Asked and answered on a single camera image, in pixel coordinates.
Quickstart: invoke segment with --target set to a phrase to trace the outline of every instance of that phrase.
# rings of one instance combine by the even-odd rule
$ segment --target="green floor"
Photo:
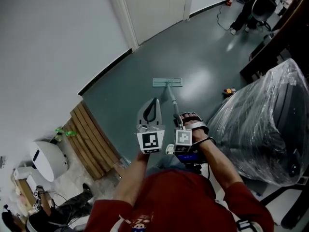
[[[238,2],[223,6],[220,23],[229,28],[241,9]],[[99,125],[129,162],[139,151],[135,135],[137,112],[164,91],[152,87],[153,77],[182,77],[183,87],[174,88],[180,111],[195,111],[205,121],[223,101],[223,89],[246,85],[239,71],[267,30],[258,28],[249,34],[240,31],[233,36],[217,25],[218,10],[215,7],[153,37],[83,95]],[[278,19],[274,14],[268,23],[274,26]],[[166,125],[165,149],[174,139],[171,102],[162,102],[161,110]],[[149,166],[159,158],[160,153],[153,154]]]

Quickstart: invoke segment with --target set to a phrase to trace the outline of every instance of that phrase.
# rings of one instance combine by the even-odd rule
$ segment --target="black shoe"
[[[89,185],[87,185],[86,183],[83,183],[83,189],[84,189],[84,191],[87,190],[87,191],[91,192]]]

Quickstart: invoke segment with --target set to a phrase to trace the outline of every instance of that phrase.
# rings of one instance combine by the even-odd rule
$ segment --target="door frame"
[[[133,29],[133,24],[129,14],[129,9],[126,4],[126,0],[110,1],[112,3],[112,6],[114,7],[114,11],[117,15],[120,26],[126,38],[126,42],[128,43],[128,46],[132,48],[132,51],[135,52],[138,49],[139,44],[137,42],[136,35]],[[185,0],[183,20],[189,20],[191,3],[192,0]]]

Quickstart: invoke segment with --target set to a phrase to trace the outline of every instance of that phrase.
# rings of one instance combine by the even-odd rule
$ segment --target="wrist strap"
[[[216,141],[214,140],[214,138],[212,137],[207,137],[207,138],[204,138],[194,144],[192,144],[192,146],[196,146],[196,145],[199,145],[200,143],[204,142],[204,141],[207,141],[207,140],[212,140],[213,144],[216,145]]]

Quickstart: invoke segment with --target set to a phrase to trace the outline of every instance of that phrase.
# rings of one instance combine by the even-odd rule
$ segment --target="red t-shirt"
[[[264,232],[274,231],[269,211],[243,183],[232,184],[224,200],[240,219],[257,222]],[[232,214],[215,202],[210,181],[184,171],[146,178],[134,207],[124,201],[96,201],[84,232],[109,232],[119,216],[126,219],[120,232],[237,231]]]

